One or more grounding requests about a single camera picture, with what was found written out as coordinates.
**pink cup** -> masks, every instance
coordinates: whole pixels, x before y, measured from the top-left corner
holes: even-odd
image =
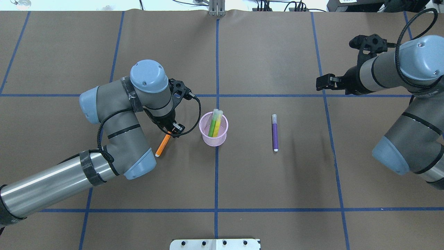
[[[226,139],[226,132],[228,131],[228,120],[224,115],[222,115],[221,126],[219,128],[219,135],[217,137],[209,137],[208,131],[210,130],[210,122],[213,112],[208,112],[200,118],[199,121],[199,130],[202,134],[203,141],[212,147],[216,147],[224,143]]]

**blue tape grid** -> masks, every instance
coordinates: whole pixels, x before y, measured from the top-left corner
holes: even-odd
[[[11,60],[9,61],[8,68],[6,70],[6,74],[3,78],[2,85],[0,87],[0,97],[78,97],[80,94],[3,94],[3,89],[7,82],[7,77],[9,74],[9,71],[12,67],[16,52],[19,48],[20,41],[23,37],[24,31],[26,29],[26,25],[28,23],[29,17],[31,12],[28,12],[26,15],[26,19],[24,21],[22,30],[20,32],[18,41],[16,43],[16,46],[14,48],[14,52],[12,54]],[[111,68],[111,75],[110,75],[110,82],[112,81],[114,77],[114,69],[115,64],[117,60],[117,53],[119,50],[119,42],[120,42],[120,36],[122,33],[122,26],[123,26],[123,19],[124,19],[125,12],[122,12],[121,21],[120,21],[120,27],[119,27],[119,33],[117,37],[116,47],[115,47],[115,53],[114,53],[114,59],[113,64]],[[404,12],[404,18],[406,23],[408,22],[407,13]],[[313,36],[315,41],[315,48],[316,48],[316,56],[317,56],[317,62],[319,67],[319,74],[322,75],[322,67],[321,67],[321,60],[319,55],[319,48],[317,43],[317,36],[316,36],[316,26],[314,22],[314,16],[313,13],[311,13],[311,20],[312,20],[312,27],[313,27]],[[82,227],[82,233],[80,237],[79,242],[79,250],[83,248],[83,241],[86,233],[86,225],[88,220],[89,213],[214,213],[214,237],[218,238],[218,213],[288,213],[288,212],[341,212],[342,215],[342,222],[344,227],[344,236],[345,236],[345,244],[346,248],[349,250],[349,239],[348,239],[348,231],[347,231],[347,225],[346,225],[346,219],[345,219],[345,212],[367,212],[367,211],[444,211],[444,207],[364,207],[364,208],[347,208],[343,205],[342,200],[342,192],[341,192],[341,183],[339,178],[339,171],[337,168],[337,161],[336,161],[336,152],[334,148],[334,141],[333,141],[333,133],[331,129],[331,122],[329,117],[329,110],[328,110],[328,104],[327,104],[327,98],[328,97],[348,97],[348,98],[375,98],[375,97],[401,97],[401,98],[410,98],[410,95],[364,95],[364,96],[353,96],[353,95],[343,95],[343,94],[326,94],[325,91],[323,91],[322,94],[220,94],[219,92],[219,19],[216,20],[216,48],[215,48],[215,61],[216,61],[216,94],[198,94],[198,97],[215,97],[216,98],[216,106],[219,108],[219,98],[220,97],[322,97],[324,100],[324,106],[325,106],[325,115],[327,119],[327,125],[329,128],[329,136],[330,136],[330,144],[333,152],[333,158],[334,158],[334,166],[335,166],[335,172],[336,172],[336,181],[337,181],[337,188],[338,188],[338,196],[339,196],[339,203],[340,208],[248,208],[248,209],[237,209],[237,208],[224,208],[220,209],[218,207],[218,165],[219,165],[219,148],[216,147],[215,149],[215,175],[214,175],[214,208],[212,209],[91,209],[91,197],[92,197],[92,189],[89,190],[88,193],[88,199],[87,199],[87,205],[85,209],[44,209],[41,212],[42,213],[84,213],[84,220],[83,220],[83,227]],[[410,28],[408,29],[408,33],[410,36],[410,39],[412,39],[412,33],[410,31]]]

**blue plastic cover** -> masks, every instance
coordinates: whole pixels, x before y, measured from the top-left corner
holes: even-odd
[[[140,177],[140,176],[150,172],[151,170],[153,170],[155,166],[156,166],[156,159],[154,158],[153,152],[151,151],[151,148],[150,148],[123,175],[128,180],[136,179],[137,177]]]
[[[410,171],[404,157],[395,145],[393,145],[393,143],[385,136],[382,137],[373,149],[372,155],[379,162],[399,175],[406,174]]]
[[[130,71],[133,85],[146,93],[159,93],[168,87],[168,78],[163,67],[154,60],[142,60]]]
[[[97,106],[96,106],[98,88],[99,87],[97,86],[93,89],[90,89],[82,93],[79,97],[80,107],[82,108],[82,111],[85,114],[88,121],[92,124],[100,123],[99,117],[97,116]]]
[[[444,74],[444,37],[423,36],[400,46],[399,63],[404,75],[427,81]]]

